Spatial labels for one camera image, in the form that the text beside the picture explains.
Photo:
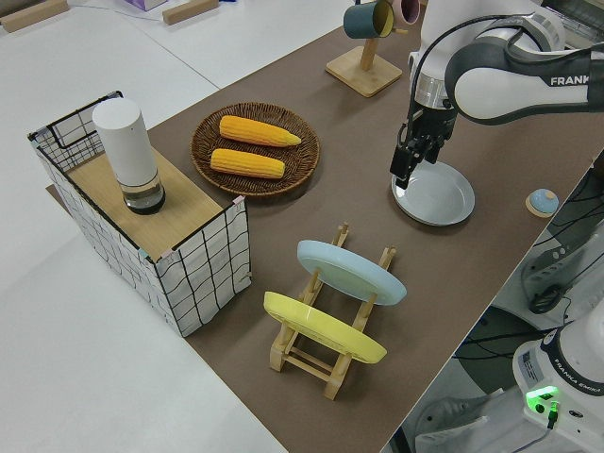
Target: corn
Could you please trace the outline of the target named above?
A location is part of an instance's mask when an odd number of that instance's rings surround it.
[[[220,135],[238,142],[267,146],[293,146],[302,142],[298,136],[282,127],[233,115],[220,119]]]
[[[216,172],[270,179],[279,179],[285,173],[285,163],[281,160],[225,148],[214,149],[210,168]]]

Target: storage basket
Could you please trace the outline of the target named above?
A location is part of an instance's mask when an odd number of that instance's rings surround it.
[[[94,250],[184,337],[251,284],[245,199],[237,198],[160,257],[151,258],[70,177],[76,167],[104,153],[92,111],[99,102],[118,96],[122,94],[112,92],[97,99],[28,139]]]

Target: blue plate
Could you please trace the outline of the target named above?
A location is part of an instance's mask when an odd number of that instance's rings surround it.
[[[377,294],[377,305],[394,305],[407,295],[395,276],[374,262],[330,243],[300,241],[298,260],[311,274],[336,290],[367,301]]]

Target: woven basket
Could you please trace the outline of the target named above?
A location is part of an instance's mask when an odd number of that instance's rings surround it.
[[[285,148],[236,142],[220,136],[220,119],[235,115],[283,127],[302,139],[297,146]],[[260,154],[285,162],[280,179],[238,176],[215,172],[210,168],[211,153],[216,148],[230,148]],[[283,107],[247,102],[224,107],[208,116],[195,130],[191,140],[193,164],[199,173],[221,189],[245,196],[272,196],[286,193],[306,181],[319,162],[319,139],[299,116]]]

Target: brown tabletop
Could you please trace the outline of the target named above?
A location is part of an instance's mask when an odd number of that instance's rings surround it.
[[[600,114],[504,126],[460,117],[440,160],[472,183],[475,210],[455,226],[412,220],[394,201],[389,166],[409,104],[406,62],[419,46],[419,26],[380,40],[377,54],[403,69],[403,77],[372,98],[325,71],[326,63],[363,44],[338,29],[150,131],[151,143],[223,206],[233,195],[211,186],[190,159],[193,132],[209,114],[240,102],[277,104],[304,118],[321,141],[318,168],[303,193],[249,200],[252,286],[187,338],[292,452],[378,452],[544,230],[546,220],[525,207],[527,195],[548,188],[565,199],[604,143]],[[297,243],[329,242],[344,221],[349,250],[378,260],[385,246],[397,248],[391,271],[409,294],[396,306],[374,308],[365,332],[388,354],[375,365],[353,362],[330,401],[322,380],[290,364],[282,373],[269,368],[279,324],[262,299],[265,291],[297,297],[309,277],[297,262]],[[350,322],[358,307],[330,288],[316,306]]]

